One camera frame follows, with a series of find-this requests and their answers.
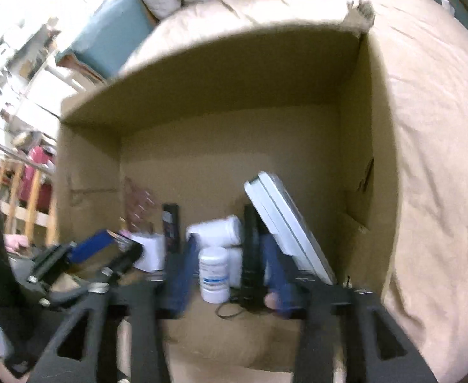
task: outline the beige bed sheet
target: beige bed sheet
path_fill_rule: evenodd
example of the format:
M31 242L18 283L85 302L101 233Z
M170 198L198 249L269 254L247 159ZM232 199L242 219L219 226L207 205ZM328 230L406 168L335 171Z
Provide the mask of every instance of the beige bed sheet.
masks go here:
M468 31L432 0L371 0L399 148L400 223L384 303L440 383L468 372ZM278 22L321 0L215 0L162 22L130 73L170 52Z

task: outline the mattress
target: mattress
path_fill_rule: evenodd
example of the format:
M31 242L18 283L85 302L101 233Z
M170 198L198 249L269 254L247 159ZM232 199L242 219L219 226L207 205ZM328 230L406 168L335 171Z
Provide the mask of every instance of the mattress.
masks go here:
M214 0L164 20L123 66L279 22L315 0ZM441 383L468 372L468 30L432 0L371 0L398 149L401 203L382 299Z

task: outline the white pill bottle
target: white pill bottle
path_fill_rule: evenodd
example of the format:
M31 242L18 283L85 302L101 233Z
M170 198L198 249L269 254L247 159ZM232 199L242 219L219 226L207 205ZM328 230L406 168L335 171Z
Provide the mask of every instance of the white pill bottle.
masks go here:
M221 247L210 247L199 254L200 292L205 302L221 304L230 297L229 253Z

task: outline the bottle label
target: bottle label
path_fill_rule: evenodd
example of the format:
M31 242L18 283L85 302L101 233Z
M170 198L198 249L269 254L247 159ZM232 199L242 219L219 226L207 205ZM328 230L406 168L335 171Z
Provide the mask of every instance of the bottle label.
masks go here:
M227 264L211 265L200 262L200 283L207 291L217 291L228 286Z

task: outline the blue stripe on label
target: blue stripe on label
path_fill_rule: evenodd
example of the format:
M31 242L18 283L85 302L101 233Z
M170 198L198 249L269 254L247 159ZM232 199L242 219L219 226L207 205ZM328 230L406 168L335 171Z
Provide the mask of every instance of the blue stripe on label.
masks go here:
M219 279L208 279L208 278L204 278L203 281L204 282L222 282L222 281L226 281L227 280L227 276L224 277L224 278L219 278Z

